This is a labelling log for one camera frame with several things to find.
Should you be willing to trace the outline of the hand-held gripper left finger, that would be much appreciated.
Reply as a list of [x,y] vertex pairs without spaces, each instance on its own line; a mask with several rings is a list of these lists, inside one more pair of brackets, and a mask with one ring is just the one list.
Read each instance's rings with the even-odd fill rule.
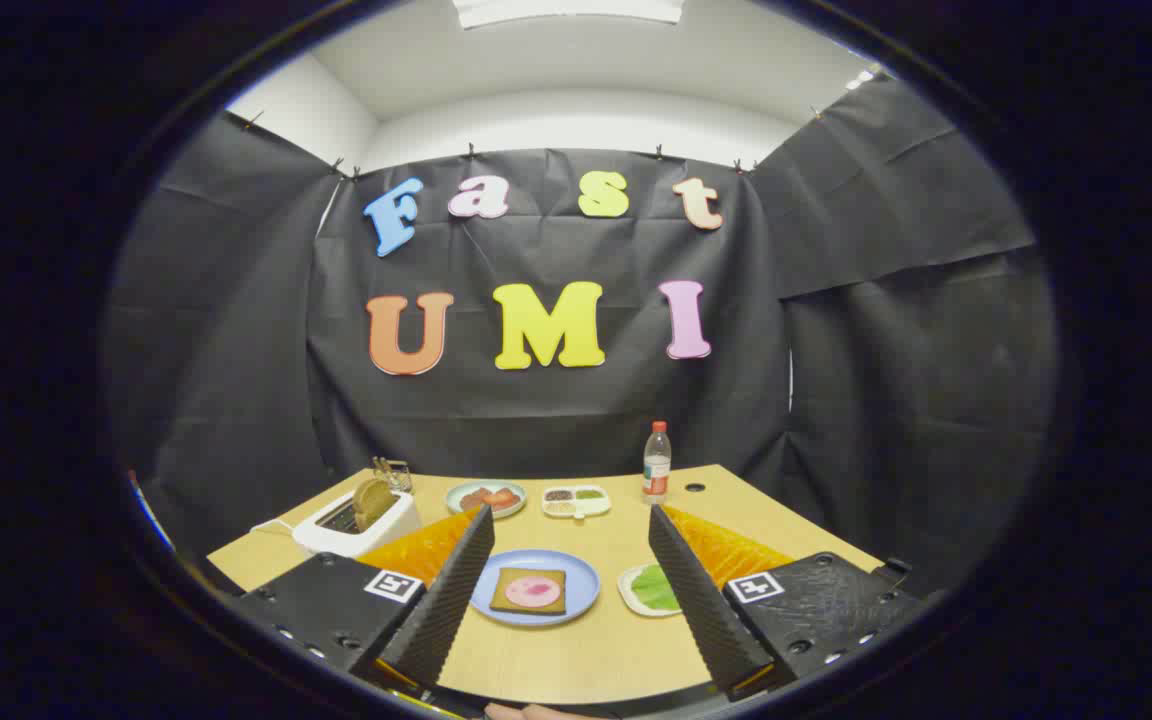
[[492,511],[461,511],[371,562],[321,552],[238,597],[238,615],[294,652],[385,689],[435,685],[494,547]]

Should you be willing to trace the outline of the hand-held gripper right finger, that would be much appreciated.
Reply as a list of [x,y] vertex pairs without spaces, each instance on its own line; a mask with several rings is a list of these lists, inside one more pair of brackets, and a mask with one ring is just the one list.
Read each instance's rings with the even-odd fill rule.
[[650,511],[647,539],[732,702],[826,670],[924,606],[900,562],[864,570],[828,551],[791,560],[668,505]]

